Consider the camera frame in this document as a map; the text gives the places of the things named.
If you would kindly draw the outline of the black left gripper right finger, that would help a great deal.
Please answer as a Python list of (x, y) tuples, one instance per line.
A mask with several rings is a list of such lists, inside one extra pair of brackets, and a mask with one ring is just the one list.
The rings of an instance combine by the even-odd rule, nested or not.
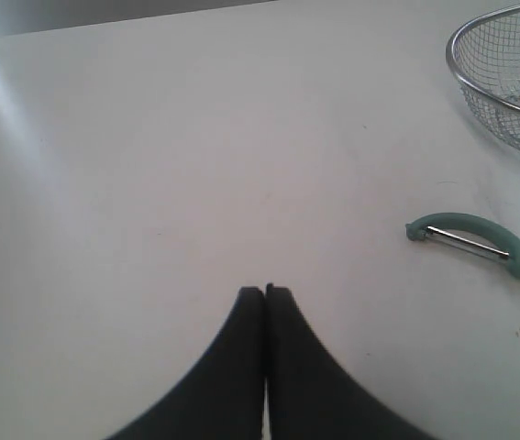
[(292, 292), (265, 292), (265, 377), (273, 439), (429, 439), (329, 354)]

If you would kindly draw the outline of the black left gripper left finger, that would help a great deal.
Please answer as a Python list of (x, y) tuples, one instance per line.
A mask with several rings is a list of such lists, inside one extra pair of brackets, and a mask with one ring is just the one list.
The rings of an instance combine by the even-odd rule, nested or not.
[(114, 439), (261, 439), (264, 294), (239, 290), (213, 342), (170, 391)]

